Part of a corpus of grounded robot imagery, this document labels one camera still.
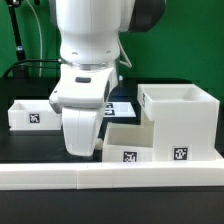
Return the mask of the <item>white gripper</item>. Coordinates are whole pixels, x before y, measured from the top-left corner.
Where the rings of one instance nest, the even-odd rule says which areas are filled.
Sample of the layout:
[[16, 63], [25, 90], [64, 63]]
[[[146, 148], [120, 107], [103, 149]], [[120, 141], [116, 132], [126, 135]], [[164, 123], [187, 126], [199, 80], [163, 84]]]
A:
[[61, 66], [56, 94], [62, 107], [65, 146], [70, 154], [93, 155], [109, 95], [117, 85], [114, 65], [92, 70]]

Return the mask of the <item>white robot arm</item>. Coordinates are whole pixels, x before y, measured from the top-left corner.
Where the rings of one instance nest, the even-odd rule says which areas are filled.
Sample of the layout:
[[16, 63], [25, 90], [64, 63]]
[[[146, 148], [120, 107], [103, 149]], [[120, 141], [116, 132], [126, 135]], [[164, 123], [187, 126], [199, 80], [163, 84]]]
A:
[[67, 151], [93, 154], [110, 93], [118, 85], [121, 32], [147, 32], [166, 0], [55, 0], [60, 79], [49, 102], [62, 115]]

